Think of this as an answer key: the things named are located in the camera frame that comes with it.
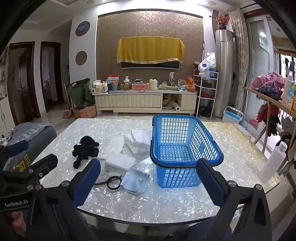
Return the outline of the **person's left hand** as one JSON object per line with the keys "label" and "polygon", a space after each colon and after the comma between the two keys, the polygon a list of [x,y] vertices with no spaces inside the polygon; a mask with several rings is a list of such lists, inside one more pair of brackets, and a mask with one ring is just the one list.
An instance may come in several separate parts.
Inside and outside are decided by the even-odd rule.
{"label": "person's left hand", "polygon": [[1,235],[21,235],[26,232],[26,223],[21,211],[1,212]]}

